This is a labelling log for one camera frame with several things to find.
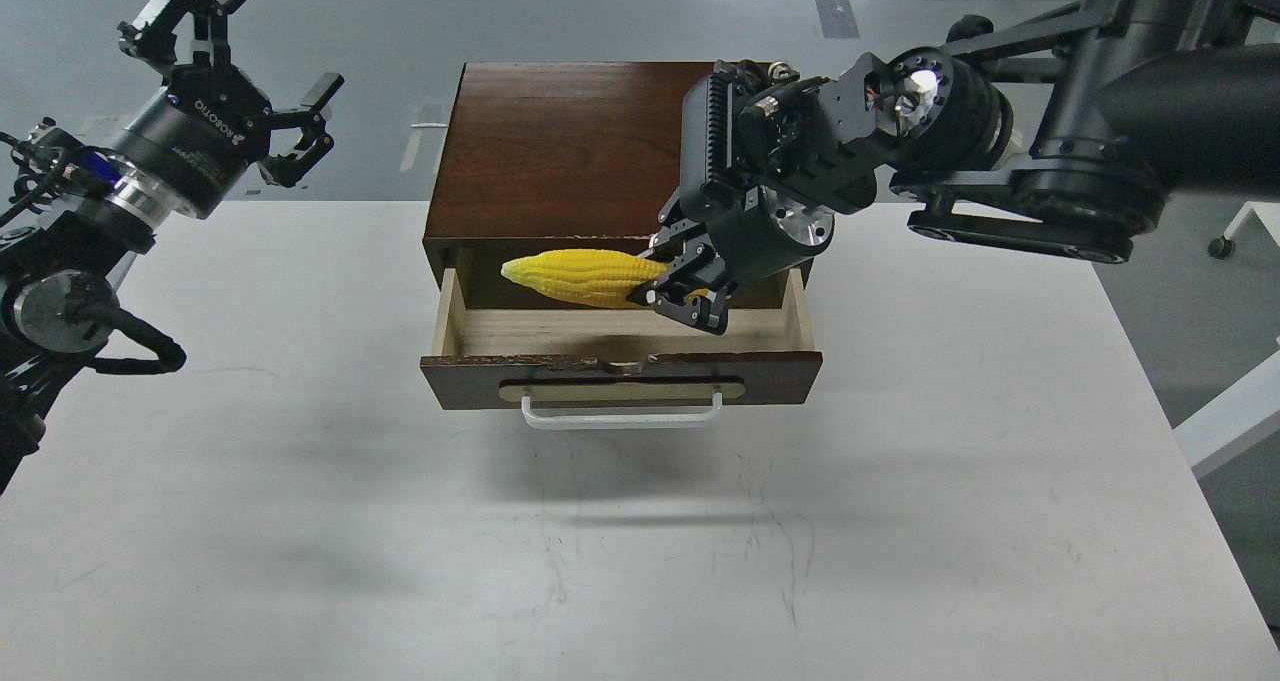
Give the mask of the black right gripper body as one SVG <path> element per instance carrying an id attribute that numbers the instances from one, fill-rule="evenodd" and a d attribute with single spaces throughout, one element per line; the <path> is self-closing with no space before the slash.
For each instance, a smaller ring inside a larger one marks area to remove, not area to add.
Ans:
<path id="1" fill-rule="evenodd" d="M 824 252 L 835 234 L 835 215 L 809 210 L 768 186 L 730 195 L 691 189 L 690 216 L 704 227 L 694 248 L 713 257 L 691 271 L 701 285 L 751 283 L 806 262 Z"/>

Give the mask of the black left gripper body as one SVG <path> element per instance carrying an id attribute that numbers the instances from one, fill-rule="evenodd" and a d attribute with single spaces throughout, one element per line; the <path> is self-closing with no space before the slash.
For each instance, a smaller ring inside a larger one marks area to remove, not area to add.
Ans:
<path id="1" fill-rule="evenodd" d="M 108 148 L 174 189 L 179 212 L 206 219 L 266 156 L 269 133 L 259 122 L 268 111 L 269 99 L 238 67 L 175 67 Z"/>

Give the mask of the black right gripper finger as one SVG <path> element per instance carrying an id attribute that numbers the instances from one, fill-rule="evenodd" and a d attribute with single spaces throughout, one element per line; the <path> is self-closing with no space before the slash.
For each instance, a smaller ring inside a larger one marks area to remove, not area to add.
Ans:
<path id="1" fill-rule="evenodd" d="M 690 219 L 678 195 L 660 207 L 658 212 L 659 230 L 650 236 L 645 259 L 660 262 L 689 257 L 701 262 L 713 259 L 713 244 L 707 236 L 707 221 Z"/>
<path id="2" fill-rule="evenodd" d="M 635 285 L 627 301 L 695 330 L 722 335 L 728 329 L 730 300 L 740 285 L 712 244 L 692 244 L 658 276 Z"/>

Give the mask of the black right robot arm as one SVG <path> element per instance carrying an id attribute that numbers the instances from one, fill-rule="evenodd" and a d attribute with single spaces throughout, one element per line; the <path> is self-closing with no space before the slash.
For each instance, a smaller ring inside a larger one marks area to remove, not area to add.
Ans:
<path id="1" fill-rule="evenodd" d="M 1179 189 L 1277 195 L 1279 0 L 1079 0 L 836 78 L 718 61 L 684 99 L 678 186 L 628 301 L 704 333 L 740 285 L 828 248 L 876 172 L 945 242 L 1125 262 Z"/>

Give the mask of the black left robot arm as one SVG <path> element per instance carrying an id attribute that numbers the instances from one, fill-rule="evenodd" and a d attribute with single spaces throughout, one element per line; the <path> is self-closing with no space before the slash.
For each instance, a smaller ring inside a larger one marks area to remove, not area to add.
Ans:
<path id="1" fill-rule="evenodd" d="M 79 371 L 173 374 L 186 353 L 122 308 L 116 291 L 170 212 L 206 219 L 250 166 L 292 188 L 333 148 L 326 72 L 296 108 L 275 110 L 230 58 L 228 22 L 247 0 L 150 0 L 123 22 L 120 49 L 161 78 L 104 145 L 51 119 L 4 134 L 18 175 L 3 211 L 3 481 L 36 453 L 46 415 Z"/>

